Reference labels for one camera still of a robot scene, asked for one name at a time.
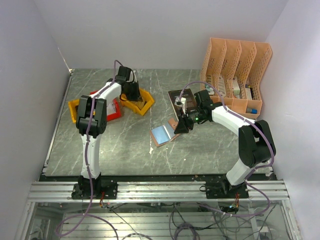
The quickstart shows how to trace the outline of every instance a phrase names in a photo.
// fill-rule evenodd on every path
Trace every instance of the orange tray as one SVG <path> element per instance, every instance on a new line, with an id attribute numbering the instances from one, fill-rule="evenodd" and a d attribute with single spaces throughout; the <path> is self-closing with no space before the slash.
<path id="1" fill-rule="evenodd" d="M 134 103 L 131 101 L 127 101 L 127 97 L 125 94 L 121 95 L 120 103 L 122 106 L 126 106 L 127 108 L 130 108 L 134 113 L 140 114 L 141 116 L 144 116 L 146 112 L 148 111 L 149 108 L 151 108 L 152 104 L 155 103 L 155 100 L 151 96 L 149 92 L 146 90 L 139 88 L 141 97 L 146 101 L 146 104 L 143 106 L 142 109 L 140 109 L 138 106 L 136 106 Z"/>

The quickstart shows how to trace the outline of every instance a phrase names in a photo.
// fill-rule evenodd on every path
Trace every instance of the white wall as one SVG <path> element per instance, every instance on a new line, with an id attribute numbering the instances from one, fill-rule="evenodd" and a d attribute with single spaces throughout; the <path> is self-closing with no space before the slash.
<path id="1" fill-rule="evenodd" d="M 14 239 L 69 71 L 33 0 L 0 3 L 0 238 Z"/>
<path id="2" fill-rule="evenodd" d="M 210 37 L 264 42 L 288 0 L 35 0 L 70 68 L 200 69 Z"/>
<path id="3" fill-rule="evenodd" d="M 267 38 L 273 56 L 261 82 L 262 117 L 304 239 L 319 239 L 320 1 L 289 0 Z"/>

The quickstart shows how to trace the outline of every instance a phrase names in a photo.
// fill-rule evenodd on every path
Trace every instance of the floor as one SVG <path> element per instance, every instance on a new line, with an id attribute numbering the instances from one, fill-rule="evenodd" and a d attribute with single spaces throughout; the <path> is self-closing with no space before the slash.
<path id="1" fill-rule="evenodd" d="M 137 69 L 140 88 L 151 93 L 155 103 L 144 115 L 129 108 L 121 109 L 123 116 L 107 123 L 101 138 L 99 163 L 103 176 L 108 175 L 177 175 L 224 174 L 237 162 L 238 137 L 217 123 L 195 125 L 193 131 L 174 141 L 156 147 L 150 130 L 175 118 L 168 91 L 182 89 L 198 81 L 199 70 Z M 82 169 L 82 141 L 71 120 L 68 101 L 100 89 L 112 78 L 112 69 L 75 69 L 53 147 L 46 176 L 78 176 Z M 200 90 L 198 84 L 191 87 Z M 259 169 L 258 173 L 269 173 Z"/>

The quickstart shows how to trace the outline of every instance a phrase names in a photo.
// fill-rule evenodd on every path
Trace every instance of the orange desk organizer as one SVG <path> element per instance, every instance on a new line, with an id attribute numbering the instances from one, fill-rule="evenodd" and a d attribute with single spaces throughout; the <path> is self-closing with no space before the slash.
<path id="1" fill-rule="evenodd" d="M 268 43 L 238 41 L 230 39 L 210 38 L 202 64 L 200 80 L 218 89 L 218 79 L 222 75 L 226 88 L 223 98 L 225 105 L 240 115 L 256 119 L 261 112 L 262 99 L 260 81 L 272 55 Z M 241 99 L 234 98 L 232 79 L 236 77 L 240 88 Z M 247 99 L 245 86 L 252 87 L 252 100 Z M 211 96 L 213 102 L 219 102 L 217 94 Z M 247 108 L 257 110 L 257 114 L 246 113 Z"/>

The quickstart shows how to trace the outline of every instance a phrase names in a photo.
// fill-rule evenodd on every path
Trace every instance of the glass panel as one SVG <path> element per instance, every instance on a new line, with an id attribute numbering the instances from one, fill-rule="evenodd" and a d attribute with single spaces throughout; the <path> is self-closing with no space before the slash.
<path id="1" fill-rule="evenodd" d="M 89 213 L 110 222 L 120 240 L 128 235 L 126 240 L 137 240 L 137 235 L 140 235 L 141 239 L 146 239 L 143 237 L 146 235 L 152 240 L 171 240 L 171 235 L 173 239 L 179 240 L 193 240 L 194 236 L 201 240 L 292 239 L 281 201 L 273 201 L 266 212 L 251 217 L 230 217 L 207 208 L 229 208 L 232 211 L 230 206 L 233 203 L 102 203 L 102 207 L 94 203 Z M 264 201 L 240 201 L 235 216 L 257 214 L 263 211 L 266 205 Z M 83 214 L 87 207 L 87 203 L 39 203 L 26 239 L 116 240 L 116 234 L 108 224 L 89 216 L 66 237 L 59 238 L 55 235 L 55 228 L 62 219 L 73 214 Z M 60 233 L 70 231 L 81 216 L 67 220 Z"/>

